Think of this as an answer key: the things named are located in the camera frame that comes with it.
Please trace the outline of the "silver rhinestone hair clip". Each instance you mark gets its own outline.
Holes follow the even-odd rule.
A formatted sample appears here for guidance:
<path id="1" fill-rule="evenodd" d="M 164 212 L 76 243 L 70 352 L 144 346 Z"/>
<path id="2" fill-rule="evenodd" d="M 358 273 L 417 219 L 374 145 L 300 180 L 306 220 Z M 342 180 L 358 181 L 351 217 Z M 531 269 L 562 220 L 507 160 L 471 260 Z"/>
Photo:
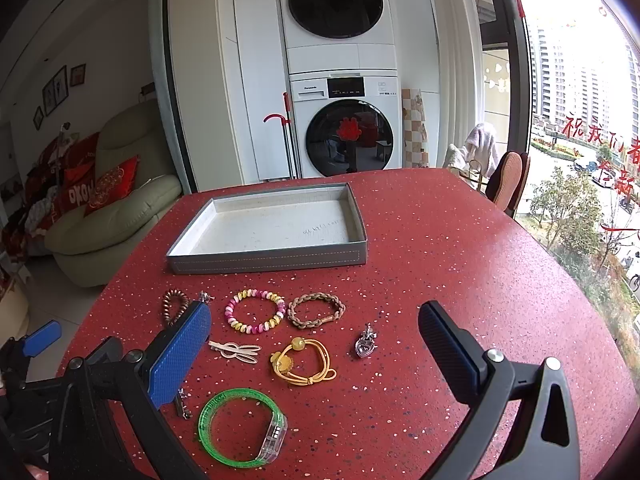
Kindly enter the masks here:
<path id="1" fill-rule="evenodd" d="M 186 406 L 186 395 L 183 388 L 180 388 L 174 397 L 174 407 L 180 418 L 189 420 L 192 417 L 192 412 Z"/>

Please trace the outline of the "beige bow hair clip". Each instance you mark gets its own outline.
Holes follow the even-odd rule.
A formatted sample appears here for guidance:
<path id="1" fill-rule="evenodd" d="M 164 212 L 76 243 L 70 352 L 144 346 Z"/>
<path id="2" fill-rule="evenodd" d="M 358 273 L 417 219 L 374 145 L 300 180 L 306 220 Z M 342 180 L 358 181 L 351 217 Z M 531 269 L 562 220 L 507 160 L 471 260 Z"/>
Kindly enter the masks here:
<path id="1" fill-rule="evenodd" d="M 255 365 L 260 348 L 257 344 L 236 344 L 235 342 L 217 342 L 210 340 L 209 349 L 218 352 L 224 359 L 237 360 L 245 364 Z"/>

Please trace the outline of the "green translucent bangle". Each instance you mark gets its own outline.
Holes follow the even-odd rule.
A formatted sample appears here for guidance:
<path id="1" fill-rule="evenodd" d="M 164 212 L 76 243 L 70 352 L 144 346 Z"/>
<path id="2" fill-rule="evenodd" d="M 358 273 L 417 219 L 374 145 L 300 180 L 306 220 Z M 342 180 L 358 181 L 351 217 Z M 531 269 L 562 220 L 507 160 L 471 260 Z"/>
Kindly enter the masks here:
<path id="1" fill-rule="evenodd" d="M 216 393 L 198 416 L 198 440 L 216 462 L 257 469 L 280 455 L 288 419 L 265 393 L 232 388 Z"/>

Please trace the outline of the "silver charm pendant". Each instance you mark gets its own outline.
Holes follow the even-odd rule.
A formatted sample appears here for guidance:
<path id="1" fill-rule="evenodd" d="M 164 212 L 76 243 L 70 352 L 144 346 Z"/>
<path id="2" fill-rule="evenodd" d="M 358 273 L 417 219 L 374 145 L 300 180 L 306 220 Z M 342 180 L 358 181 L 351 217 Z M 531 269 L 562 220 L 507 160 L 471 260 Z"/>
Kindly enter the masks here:
<path id="1" fill-rule="evenodd" d="M 359 359 L 367 359 L 375 352 L 376 348 L 378 348 L 376 338 L 378 338 L 378 333 L 368 323 L 354 344 L 354 351 Z"/>

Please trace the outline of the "pink heart bow brooch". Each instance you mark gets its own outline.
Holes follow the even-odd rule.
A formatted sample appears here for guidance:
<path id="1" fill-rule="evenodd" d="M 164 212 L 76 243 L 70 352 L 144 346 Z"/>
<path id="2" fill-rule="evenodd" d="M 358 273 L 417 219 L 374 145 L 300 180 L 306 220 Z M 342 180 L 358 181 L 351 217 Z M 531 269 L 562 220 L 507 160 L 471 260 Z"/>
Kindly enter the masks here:
<path id="1" fill-rule="evenodd" d="M 198 301 L 202 304 L 209 304 L 212 301 L 212 296 L 208 292 L 199 292 Z"/>

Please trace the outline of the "grey jewelry tray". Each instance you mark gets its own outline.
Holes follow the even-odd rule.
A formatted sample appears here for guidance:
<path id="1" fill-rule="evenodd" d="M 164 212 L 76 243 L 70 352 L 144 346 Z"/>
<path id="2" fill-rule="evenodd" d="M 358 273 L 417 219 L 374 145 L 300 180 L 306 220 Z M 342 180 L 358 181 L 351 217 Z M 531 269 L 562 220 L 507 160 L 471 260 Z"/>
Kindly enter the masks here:
<path id="1" fill-rule="evenodd" d="M 175 274 L 360 266 L 368 237 L 347 183 L 212 198 L 166 254 Z"/>

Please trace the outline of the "red embroidered cushion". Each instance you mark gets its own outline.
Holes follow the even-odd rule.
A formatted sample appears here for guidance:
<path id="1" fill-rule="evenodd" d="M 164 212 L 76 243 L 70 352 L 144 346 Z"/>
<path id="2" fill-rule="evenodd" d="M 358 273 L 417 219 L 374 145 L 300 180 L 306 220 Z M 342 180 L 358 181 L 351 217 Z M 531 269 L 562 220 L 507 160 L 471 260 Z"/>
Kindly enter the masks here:
<path id="1" fill-rule="evenodd" d="M 134 190 L 139 162 L 139 156 L 130 157 L 99 177 L 85 206 L 86 217 L 126 198 Z"/>

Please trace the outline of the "red text cushion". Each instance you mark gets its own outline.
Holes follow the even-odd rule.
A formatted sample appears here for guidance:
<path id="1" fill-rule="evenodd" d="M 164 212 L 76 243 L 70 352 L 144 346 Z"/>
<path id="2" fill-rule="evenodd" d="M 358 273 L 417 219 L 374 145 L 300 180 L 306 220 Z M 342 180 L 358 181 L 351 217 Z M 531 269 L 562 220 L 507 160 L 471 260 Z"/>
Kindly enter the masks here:
<path id="1" fill-rule="evenodd" d="M 52 203 L 52 218 L 88 203 L 96 180 L 96 144 L 99 133 L 72 144 L 62 159 L 62 183 Z"/>

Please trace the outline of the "brown wooden chair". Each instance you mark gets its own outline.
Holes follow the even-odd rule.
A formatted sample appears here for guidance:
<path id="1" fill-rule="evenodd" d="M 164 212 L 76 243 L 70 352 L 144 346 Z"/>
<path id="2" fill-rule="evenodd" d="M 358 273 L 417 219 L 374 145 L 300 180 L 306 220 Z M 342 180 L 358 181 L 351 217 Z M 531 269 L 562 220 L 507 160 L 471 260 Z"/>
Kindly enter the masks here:
<path id="1" fill-rule="evenodd" d="M 500 210 L 514 217 L 529 174 L 529 154 L 508 151 L 490 177 L 485 195 Z"/>

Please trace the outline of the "white cloth on chair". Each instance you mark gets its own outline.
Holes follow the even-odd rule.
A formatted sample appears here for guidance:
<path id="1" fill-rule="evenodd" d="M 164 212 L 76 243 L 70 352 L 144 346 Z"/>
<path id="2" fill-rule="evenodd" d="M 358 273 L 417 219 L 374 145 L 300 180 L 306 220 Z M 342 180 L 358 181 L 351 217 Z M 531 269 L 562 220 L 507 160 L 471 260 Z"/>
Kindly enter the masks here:
<path id="1" fill-rule="evenodd" d="M 494 135 L 486 124 L 477 124 L 465 140 L 465 160 L 490 178 L 499 165 L 499 156 Z"/>

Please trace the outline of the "checkered folded board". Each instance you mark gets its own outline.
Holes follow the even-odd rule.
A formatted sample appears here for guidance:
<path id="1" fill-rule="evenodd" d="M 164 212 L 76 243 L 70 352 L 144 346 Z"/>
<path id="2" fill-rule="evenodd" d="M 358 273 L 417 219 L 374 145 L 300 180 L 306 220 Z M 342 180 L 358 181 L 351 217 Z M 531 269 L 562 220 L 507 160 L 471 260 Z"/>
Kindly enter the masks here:
<path id="1" fill-rule="evenodd" d="M 428 132 L 425 122 L 425 110 L 422 92 L 419 89 L 403 88 L 402 102 L 402 140 L 404 140 L 404 167 L 427 168 Z"/>

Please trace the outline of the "lower white washing machine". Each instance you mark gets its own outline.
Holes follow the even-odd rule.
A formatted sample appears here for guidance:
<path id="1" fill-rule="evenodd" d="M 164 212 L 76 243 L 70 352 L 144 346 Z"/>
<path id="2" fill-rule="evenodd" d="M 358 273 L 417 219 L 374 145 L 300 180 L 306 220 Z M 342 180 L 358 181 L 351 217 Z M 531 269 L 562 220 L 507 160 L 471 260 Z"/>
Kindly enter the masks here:
<path id="1" fill-rule="evenodd" d="M 290 79 L 299 174 L 333 177 L 402 167 L 394 72 L 320 72 Z"/>

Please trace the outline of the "white curtain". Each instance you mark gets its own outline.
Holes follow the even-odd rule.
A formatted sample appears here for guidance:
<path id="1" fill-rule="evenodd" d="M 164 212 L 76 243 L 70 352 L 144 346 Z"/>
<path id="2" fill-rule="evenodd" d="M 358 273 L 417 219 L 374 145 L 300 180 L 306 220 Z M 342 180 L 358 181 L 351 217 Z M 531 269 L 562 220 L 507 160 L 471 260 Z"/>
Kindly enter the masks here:
<path id="1" fill-rule="evenodd" d="M 437 163 L 484 120 L 483 45 L 475 0 L 432 0 L 439 60 Z"/>

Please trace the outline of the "upper white dryer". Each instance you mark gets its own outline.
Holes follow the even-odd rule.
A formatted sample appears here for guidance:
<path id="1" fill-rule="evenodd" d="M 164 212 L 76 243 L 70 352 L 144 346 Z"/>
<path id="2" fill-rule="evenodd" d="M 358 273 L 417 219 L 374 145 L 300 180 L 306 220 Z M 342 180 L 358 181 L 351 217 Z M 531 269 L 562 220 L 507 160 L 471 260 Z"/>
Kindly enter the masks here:
<path id="1" fill-rule="evenodd" d="M 396 70 L 388 0 L 280 0 L 291 74 Z"/>

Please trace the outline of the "large framed wall picture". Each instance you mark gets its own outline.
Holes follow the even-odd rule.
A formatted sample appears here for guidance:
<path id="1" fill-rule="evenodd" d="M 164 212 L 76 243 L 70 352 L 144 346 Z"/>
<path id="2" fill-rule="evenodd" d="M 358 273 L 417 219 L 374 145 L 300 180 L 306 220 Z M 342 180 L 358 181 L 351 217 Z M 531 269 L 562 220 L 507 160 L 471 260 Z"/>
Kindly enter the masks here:
<path id="1" fill-rule="evenodd" d="M 42 88 L 44 116 L 49 117 L 67 98 L 67 66 L 64 65 Z"/>

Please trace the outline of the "small framed wall picture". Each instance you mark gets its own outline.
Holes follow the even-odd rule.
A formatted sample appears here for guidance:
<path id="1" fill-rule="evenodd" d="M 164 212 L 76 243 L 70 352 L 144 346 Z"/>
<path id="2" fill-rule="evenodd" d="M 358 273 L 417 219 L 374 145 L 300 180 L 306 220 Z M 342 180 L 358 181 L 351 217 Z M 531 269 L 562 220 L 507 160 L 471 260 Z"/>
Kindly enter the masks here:
<path id="1" fill-rule="evenodd" d="M 70 82 L 68 83 L 71 87 L 81 86 L 85 83 L 86 79 L 86 64 L 79 64 L 74 66 L 70 70 Z"/>

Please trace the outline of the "red handled mop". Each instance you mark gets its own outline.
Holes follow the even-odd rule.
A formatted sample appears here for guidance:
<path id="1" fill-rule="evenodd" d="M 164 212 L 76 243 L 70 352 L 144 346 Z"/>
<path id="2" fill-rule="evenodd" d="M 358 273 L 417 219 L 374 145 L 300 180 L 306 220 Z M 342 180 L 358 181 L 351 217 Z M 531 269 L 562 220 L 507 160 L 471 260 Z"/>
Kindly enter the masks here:
<path id="1" fill-rule="evenodd" d="M 262 122 L 266 124 L 270 122 L 270 120 L 277 119 L 280 122 L 283 142 L 284 142 L 284 150 L 286 161 L 288 162 L 288 178 L 290 180 L 296 180 L 298 178 L 297 169 L 295 165 L 295 157 L 291 136 L 291 102 L 288 98 L 288 92 L 284 92 L 282 94 L 283 104 L 284 104 L 284 113 L 271 113 L 264 117 Z"/>

